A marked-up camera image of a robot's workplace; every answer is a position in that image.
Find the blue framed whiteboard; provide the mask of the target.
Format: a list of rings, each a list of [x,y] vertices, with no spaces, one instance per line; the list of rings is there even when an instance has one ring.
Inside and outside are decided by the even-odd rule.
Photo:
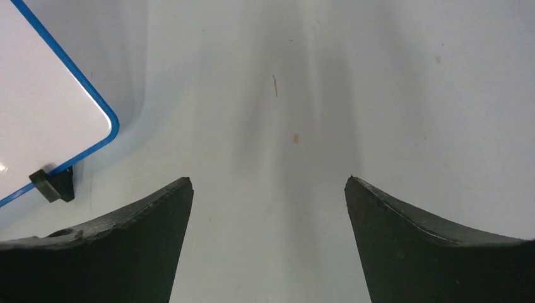
[[[120,124],[23,1],[1,2],[1,204],[113,141]]]

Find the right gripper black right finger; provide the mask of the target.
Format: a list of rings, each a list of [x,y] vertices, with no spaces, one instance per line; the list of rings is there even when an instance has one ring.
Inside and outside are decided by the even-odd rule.
[[[372,302],[534,301],[534,241],[452,222],[355,176],[344,193]]]

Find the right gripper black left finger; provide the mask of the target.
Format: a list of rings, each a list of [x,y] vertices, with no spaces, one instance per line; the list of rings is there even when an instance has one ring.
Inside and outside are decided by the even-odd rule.
[[[1,243],[2,302],[168,302],[192,209],[182,177],[47,237]]]

